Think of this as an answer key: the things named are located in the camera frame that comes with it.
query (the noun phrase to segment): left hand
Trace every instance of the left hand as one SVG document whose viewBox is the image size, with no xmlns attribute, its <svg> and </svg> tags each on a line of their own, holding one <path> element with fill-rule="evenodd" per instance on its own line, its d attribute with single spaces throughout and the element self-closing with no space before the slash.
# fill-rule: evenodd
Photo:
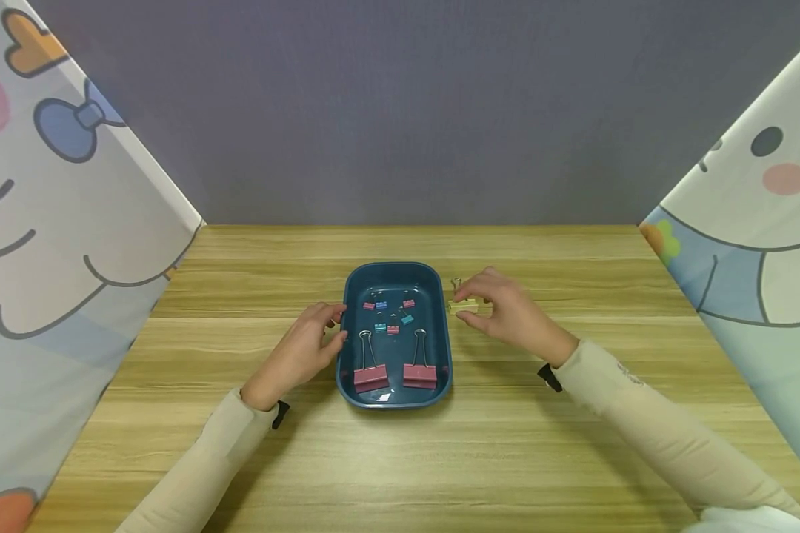
<svg viewBox="0 0 800 533">
<path fill-rule="evenodd" d="M 347 332 L 336 333 L 326 346 L 327 327 L 340 322 L 344 304 L 320 302 L 303 311 L 281 338 L 270 357 L 245 382 L 241 398 L 259 411 L 271 410 L 290 389 L 311 380 L 332 363 L 344 346 Z"/>
</svg>

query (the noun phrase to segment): gray wall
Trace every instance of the gray wall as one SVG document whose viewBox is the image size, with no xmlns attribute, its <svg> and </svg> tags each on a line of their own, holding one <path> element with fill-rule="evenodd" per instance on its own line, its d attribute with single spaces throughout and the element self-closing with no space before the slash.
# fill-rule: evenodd
<svg viewBox="0 0 800 533">
<path fill-rule="evenodd" d="M 631 224 L 800 0 L 30 0 L 210 223 Z"/>
</svg>

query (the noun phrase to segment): cartoon eye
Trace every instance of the cartoon eye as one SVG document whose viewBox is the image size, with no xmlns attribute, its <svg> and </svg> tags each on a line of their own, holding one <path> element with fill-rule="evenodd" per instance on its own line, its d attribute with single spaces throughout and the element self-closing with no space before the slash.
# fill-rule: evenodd
<svg viewBox="0 0 800 533">
<path fill-rule="evenodd" d="M 718 139 L 718 141 L 715 142 L 714 146 L 712 146 L 710 148 L 710 150 L 708 150 L 708 151 L 709 152 L 716 152 L 716 151 L 720 150 L 721 147 L 722 147 L 722 139 Z M 699 165 L 699 169 L 701 169 L 702 172 L 708 172 L 708 166 L 705 164 L 705 155 L 702 156 L 702 159 L 699 159 L 698 165 Z"/>
<path fill-rule="evenodd" d="M 782 130 L 776 126 L 770 126 L 756 135 L 753 144 L 750 145 L 750 151 L 755 157 L 765 157 L 775 152 L 780 144 L 782 144 Z"/>
</svg>

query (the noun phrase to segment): blue bow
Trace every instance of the blue bow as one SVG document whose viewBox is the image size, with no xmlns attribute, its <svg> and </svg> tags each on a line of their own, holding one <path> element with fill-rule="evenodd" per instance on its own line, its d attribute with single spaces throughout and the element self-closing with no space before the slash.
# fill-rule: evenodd
<svg viewBox="0 0 800 533">
<path fill-rule="evenodd" d="M 36 105 L 33 113 L 42 141 L 71 163 L 85 163 L 95 155 L 98 125 L 126 125 L 88 78 L 85 89 L 86 101 L 79 107 L 58 98 L 46 98 Z"/>
</svg>

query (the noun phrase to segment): wrist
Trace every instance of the wrist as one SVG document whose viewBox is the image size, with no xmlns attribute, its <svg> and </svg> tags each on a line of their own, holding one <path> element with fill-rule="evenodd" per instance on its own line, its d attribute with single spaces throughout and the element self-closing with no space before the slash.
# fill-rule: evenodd
<svg viewBox="0 0 800 533">
<path fill-rule="evenodd" d="M 270 411 L 284 396 L 284 391 L 276 387 L 277 383 L 256 372 L 241 388 L 243 403 L 255 410 Z"/>
<path fill-rule="evenodd" d="M 545 342 L 541 343 L 539 349 L 535 350 L 533 354 L 550 364 L 552 368 L 558 369 L 572 357 L 572 354 L 578 349 L 579 342 L 578 337 L 555 325 L 553 330 L 545 335 Z"/>
</svg>

